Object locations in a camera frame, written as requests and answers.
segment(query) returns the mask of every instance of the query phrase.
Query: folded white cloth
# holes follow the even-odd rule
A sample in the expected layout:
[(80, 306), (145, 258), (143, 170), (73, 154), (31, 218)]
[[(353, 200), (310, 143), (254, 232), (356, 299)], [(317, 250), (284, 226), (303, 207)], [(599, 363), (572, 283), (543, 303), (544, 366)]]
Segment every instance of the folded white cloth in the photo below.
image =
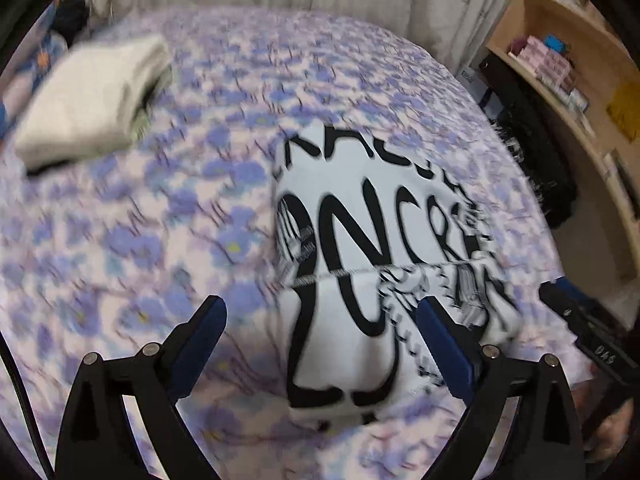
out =
[(144, 94), (171, 63), (160, 35), (80, 44), (40, 87), (15, 132), (27, 170), (126, 148)]

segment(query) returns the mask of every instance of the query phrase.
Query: blue gripper pad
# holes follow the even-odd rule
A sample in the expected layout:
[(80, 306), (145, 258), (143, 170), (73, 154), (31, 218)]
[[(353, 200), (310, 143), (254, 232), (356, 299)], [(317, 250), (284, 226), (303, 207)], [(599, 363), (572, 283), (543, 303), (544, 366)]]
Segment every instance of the blue gripper pad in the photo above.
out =
[(168, 385), (167, 394), (173, 402), (189, 396), (225, 326), (225, 302), (217, 296), (209, 296), (189, 322), (178, 325), (169, 335), (166, 343), (174, 333), (178, 337), (183, 334), (187, 336), (178, 354), (172, 359), (173, 363), (170, 367), (171, 382)]
[[(434, 308), (439, 309), (441, 314), (444, 313), (448, 320), (443, 322)], [(416, 324), (451, 395), (469, 405), (474, 396), (476, 370), (447, 328), (449, 325), (450, 329), (456, 330), (460, 325), (456, 325), (435, 298), (424, 298), (418, 303)]]
[(578, 287), (570, 282), (566, 276), (556, 280), (556, 286), (562, 290), (569, 298), (578, 303), (588, 303), (591, 298), (583, 293)]

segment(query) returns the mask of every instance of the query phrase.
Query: blue object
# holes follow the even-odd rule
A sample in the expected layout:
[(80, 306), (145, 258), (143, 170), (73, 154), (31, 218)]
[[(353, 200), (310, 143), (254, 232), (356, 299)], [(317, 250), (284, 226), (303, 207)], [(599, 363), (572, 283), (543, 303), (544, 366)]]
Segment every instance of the blue object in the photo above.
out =
[(474, 397), (474, 368), (427, 298), (418, 303), (416, 325), (451, 395), (469, 405)]
[(566, 51), (566, 45), (558, 40), (553, 34), (549, 34), (546, 37), (545, 45), (548, 46), (551, 50), (555, 50), (558, 54), (564, 54)]
[(221, 298), (216, 298), (174, 361), (171, 385), (167, 389), (169, 398), (174, 402), (191, 393), (225, 326), (226, 305)]
[(8, 129), (9, 122), (6, 118), (6, 109), (4, 108), (2, 101), (0, 101), (0, 140), (4, 139)]
[(566, 276), (558, 278), (556, 280), (556, 286), (562, 290), (569, 298), (577, 301), (578, 303), (587, 303), (591, 298), (587, 296), (583, 291), (570, 282)]

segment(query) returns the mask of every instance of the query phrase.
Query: white t-shirt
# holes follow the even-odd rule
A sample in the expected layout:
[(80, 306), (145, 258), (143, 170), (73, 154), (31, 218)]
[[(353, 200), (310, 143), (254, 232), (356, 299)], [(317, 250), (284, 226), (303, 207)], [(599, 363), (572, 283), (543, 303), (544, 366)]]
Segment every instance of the white t-shirt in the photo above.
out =
[(425, 296), (482, 344), (519, 330), (484, 213), (430, 161), (314, 121), (278, 147), (274, 177), (295, 415), (368, 412), (441, 386), (415, 325)]

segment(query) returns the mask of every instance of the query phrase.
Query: floral bedspread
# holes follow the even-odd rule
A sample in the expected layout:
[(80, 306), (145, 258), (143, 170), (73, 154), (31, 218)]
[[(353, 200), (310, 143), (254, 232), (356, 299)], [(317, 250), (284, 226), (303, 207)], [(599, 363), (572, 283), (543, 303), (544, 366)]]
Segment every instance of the floral bedspread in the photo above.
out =
[[(410, 147), (464, 182), (492, 217), (525, 318), (513, 353), (552, 351), (572, 381), (583, 375), (564, 323), (537, 299), (561, 269), (536, 200), (471, 97), (424, 50), (351, 18), (261, 9), (169, 9), (129, 18), (105, 39), (148, 32), (174, 49), (174, 82), (143, 142), (31, 181), (16, 173), (9, 143), (0, 166), (0, 326), (52, 457), (84, 354), (132, 355), (217, 294), (227, 329), (178, 408), (222, 478), (422, 477), (463, 411), (445, 388), (368, 426), (319, 433), (289, 417), (275, 344), (271, 161), (315, 117)], [(127, 406), (162, 477), (135, 402)], [(36, 464), (4, 372), (0, 416)]]

